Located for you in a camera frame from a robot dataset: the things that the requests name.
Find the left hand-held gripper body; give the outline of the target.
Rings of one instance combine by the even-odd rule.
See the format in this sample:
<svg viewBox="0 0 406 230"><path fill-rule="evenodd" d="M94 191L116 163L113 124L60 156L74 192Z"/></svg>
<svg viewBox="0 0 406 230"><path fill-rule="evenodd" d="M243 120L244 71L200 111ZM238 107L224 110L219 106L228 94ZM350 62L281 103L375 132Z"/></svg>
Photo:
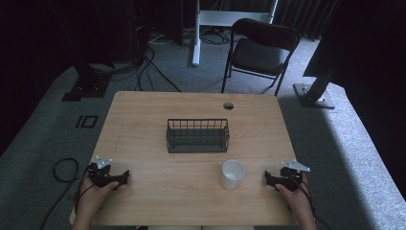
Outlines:
<svg viewBox="0 0 406 230"><path fill-rule="evenodd" d="M96 161L92 162L87 167L88 177L99 188L105 187L106 185L114 181L114 179L109 174L111 163L111 158L104 159L97 155Z"/></svg>

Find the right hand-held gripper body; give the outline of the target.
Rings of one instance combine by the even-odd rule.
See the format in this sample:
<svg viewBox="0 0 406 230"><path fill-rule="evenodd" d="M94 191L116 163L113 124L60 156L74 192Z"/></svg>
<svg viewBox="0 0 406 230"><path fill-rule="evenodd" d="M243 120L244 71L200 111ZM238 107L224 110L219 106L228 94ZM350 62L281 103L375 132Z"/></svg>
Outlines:
<svg viewBox="0 0 406 230"><path fill-rule="evenodd" d="M282 184L290 192L295 192L303 182L303 172L309 173L310 168L296 159L282 162L278 184Z"/></svg>

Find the person's right hand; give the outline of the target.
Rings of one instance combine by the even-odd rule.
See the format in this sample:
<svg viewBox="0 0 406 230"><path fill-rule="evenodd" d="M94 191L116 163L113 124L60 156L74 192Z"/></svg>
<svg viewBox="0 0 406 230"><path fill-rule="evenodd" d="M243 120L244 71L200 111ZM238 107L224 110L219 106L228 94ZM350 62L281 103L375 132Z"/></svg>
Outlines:
<svg viewBox="0 0 406 230"><path fill-rule="evenodd" d="M294 216L300 224L305 222L314 222L310 203L305 193L297 189L295 192L289 191L282 184L277 184L276 188L287 201L288 206L293 211Z"/></svg>

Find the person's left hand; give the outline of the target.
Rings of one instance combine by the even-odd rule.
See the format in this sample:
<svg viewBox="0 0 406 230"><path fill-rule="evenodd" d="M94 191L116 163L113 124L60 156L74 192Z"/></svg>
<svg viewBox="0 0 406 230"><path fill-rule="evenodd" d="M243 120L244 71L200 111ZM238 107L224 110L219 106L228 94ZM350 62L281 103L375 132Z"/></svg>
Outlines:
<svg viewBox="0 0 406 230"><path fill-rule="evenodd" d="M88 176L85 176L80 186L77 218L92 219L98 213L108 195L118 186L119 183L113 181L100 188Z"/></svg>

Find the white cup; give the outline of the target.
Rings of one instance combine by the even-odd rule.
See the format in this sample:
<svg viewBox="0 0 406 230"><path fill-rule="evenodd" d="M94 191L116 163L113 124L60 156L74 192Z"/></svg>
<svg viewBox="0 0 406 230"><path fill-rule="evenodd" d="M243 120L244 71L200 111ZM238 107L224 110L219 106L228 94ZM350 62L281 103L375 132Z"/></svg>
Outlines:
<svg viewBox="0 0 406 230"><path fill-rule="evenodd" d="M221 186L226 190L234 190L245 175L245 167L236 159L223 163L221 168Z"/></svg>

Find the black metal stand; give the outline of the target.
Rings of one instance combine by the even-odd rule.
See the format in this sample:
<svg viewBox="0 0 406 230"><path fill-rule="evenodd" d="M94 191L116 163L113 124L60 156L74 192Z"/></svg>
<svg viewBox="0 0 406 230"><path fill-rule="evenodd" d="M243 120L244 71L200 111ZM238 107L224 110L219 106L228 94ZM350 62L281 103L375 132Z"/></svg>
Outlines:
<svg viewBox="0 0 406 230"><path fill-rule="evenodd" d="M100 63L112 66L107 41L96 0L60 0L65 17L65 34L69 56L78 78L64 101L81 98L102 98L109 84L109 77L97 74L90 66Z"/></svg>
<svg viewBox="0 0 406 230"><path fill-rule="evenodd" d="M293 88L302 107L334 109L326 92L328 84L337 72L343 55L343 43L339 35L336 14L340 13L343 0L337 0L331 18L327 22L325 34L304 70L305 77L314 77L312 84L295 83Z"/></svg>

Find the black folding chair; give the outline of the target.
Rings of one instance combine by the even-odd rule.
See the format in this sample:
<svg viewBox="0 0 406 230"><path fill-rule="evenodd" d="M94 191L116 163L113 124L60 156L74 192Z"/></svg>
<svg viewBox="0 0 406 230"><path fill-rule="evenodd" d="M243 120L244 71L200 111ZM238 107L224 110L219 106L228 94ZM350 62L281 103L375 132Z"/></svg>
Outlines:
<svg viewBox="0 0 406 230"><path fill-rule="evenodd" d="M231 28L230 48L221 87L236 71L272 80L270 87L278 83L277 96L285 72L301 35L290 27L269 24L250 18L237 20Z"/></svg>

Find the dark curtain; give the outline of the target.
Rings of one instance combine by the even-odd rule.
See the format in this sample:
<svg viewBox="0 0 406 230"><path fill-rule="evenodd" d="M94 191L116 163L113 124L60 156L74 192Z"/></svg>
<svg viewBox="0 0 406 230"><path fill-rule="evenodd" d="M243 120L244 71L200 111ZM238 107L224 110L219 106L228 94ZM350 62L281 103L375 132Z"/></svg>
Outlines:
<svg viewBox="0 0 406 230"><path fill-rule="evenodd" d="M320 39L342 0L278 0L274 24L294 28L301 36Z"/></svg>

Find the white desk frame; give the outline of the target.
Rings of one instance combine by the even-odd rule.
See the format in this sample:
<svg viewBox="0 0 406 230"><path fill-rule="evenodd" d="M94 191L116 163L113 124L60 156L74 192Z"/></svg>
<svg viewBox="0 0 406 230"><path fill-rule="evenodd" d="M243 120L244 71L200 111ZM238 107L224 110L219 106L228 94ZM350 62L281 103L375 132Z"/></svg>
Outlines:
<svg viewBox="0 0 406 230"><path fill-rule="evenodd" d="M269 12L248 12L248 11L202 11L200 9L200 0L196 0L195 9L195 36L194 46L192 53L192 65L198 66L200 64L200 27L201 26L219 26L231 27L235 22L241 18L250 18L260 22L267 22L272 24L275 18L275 12L279 0L272 0Z"/></svg>

